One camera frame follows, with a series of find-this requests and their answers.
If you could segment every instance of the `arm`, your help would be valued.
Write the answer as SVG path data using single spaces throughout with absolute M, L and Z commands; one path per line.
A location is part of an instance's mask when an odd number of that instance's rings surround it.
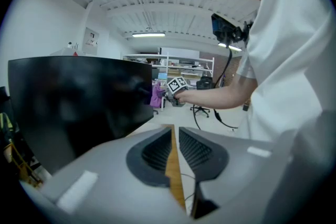
M 245 103 L 257 88 L 257 80 L 235 75 L 230 86 L 202 91 L 178 92 L 175 98 L 212 109 L 231 109 Z

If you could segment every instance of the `forearm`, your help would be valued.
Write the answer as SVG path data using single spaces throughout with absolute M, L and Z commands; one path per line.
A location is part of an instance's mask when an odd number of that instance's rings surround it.
M 235 96 L 229 87 L 185 91 L 183 92 L 183 101 L 210 109 L 231 109 L 245 102 Z

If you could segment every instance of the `brick wall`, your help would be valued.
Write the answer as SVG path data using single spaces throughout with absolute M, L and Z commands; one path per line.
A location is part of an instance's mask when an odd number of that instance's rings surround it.
M 214 75 L 213 75 L 213 81 L 216 82 L 218 77 L 222 74 L 224 67 L 227 62 L 227 57 L 216 55 L 216 54 L 209 54 L 207 52 L 200 52 L 199 53 L 200 58 L 203 59 L 209 59 L 212 60 L 212 58 L 215 58 L 215 68 L 214 68 Z M 236 71 L 239 66 L 241 57 L 232 58 L 230 65 L 228 66 L 226 72 L 225 72 L 225 80 L 224 80 L 224 86 L 229 86 L 231 81 L 233 80 L 233 74 L 236 74 Z

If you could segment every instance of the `black monitor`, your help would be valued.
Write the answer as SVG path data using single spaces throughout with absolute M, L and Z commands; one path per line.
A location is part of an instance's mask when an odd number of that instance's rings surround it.
M 8 83 L 24 139 L 51 174 L 153 117 L 152 67 L 97 57 L 11 60 Z
M 158 68 L 152 68 L 152 79 L 157 79 L 159 76 L 159 69 Z

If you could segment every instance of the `hand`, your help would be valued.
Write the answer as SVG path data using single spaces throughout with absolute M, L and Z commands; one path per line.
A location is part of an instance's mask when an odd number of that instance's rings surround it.
M 180 103 L 185 103 L 186 102 L 186 93 L 187 93 L 187 91 L 180 90 L 174 95 L 174 98 L 178 99 L 180 101 Z

